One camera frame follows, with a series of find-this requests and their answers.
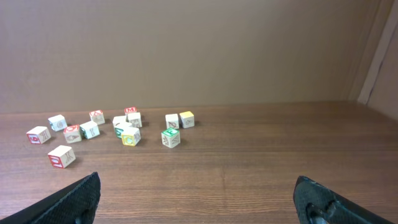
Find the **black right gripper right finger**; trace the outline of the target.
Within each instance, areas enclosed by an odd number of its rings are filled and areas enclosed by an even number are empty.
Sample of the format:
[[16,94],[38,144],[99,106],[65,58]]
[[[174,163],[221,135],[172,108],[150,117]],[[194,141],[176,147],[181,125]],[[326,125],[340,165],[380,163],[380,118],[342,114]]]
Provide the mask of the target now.
[[293,201],[301,224],[392,224],[302,175],[297,178]]

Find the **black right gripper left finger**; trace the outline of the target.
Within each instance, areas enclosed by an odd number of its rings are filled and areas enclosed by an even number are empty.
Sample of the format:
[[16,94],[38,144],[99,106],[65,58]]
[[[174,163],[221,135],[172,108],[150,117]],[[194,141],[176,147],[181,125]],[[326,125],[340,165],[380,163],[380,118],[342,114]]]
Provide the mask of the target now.
[[97,172],[1,220],[9,224],[92,224],[101,196]]

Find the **block red letter U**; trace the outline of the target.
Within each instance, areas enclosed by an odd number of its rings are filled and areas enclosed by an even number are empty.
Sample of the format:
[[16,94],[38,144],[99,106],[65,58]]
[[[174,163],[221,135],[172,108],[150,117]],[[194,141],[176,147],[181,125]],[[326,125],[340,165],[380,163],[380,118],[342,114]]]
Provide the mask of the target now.
[[70,146],[60,145],[47,154],[50,163],[54,167],[64,169],[75,161],[76,155]]

